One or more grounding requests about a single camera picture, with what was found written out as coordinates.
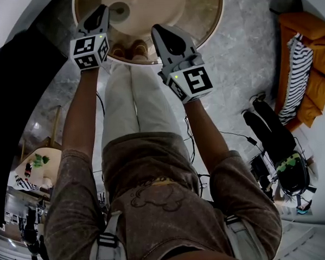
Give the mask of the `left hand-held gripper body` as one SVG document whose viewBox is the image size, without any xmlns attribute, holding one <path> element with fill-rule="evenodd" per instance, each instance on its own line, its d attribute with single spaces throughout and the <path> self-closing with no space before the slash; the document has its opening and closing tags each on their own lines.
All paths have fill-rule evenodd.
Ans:
<svg viewBox="0 0 325 260">
<path fill-rule="evenodd" d="M 105 33 L 70 42 L 70 58 L 81 71 L 99 68 L 107 60 L 109 50 Z"/>
</svg>

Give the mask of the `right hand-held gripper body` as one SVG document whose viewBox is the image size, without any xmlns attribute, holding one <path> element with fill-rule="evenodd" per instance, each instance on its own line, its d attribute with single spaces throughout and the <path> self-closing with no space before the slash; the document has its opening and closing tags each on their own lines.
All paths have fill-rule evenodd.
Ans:
<svg viewBox="0 0 325 260">
<path fill-rule="evenodd" d="M 213 90 L 210 72 L 199 53 L 180 63 L 163 66 L 158 75 L 184 104 L 200 99 Z"/>
</svg>

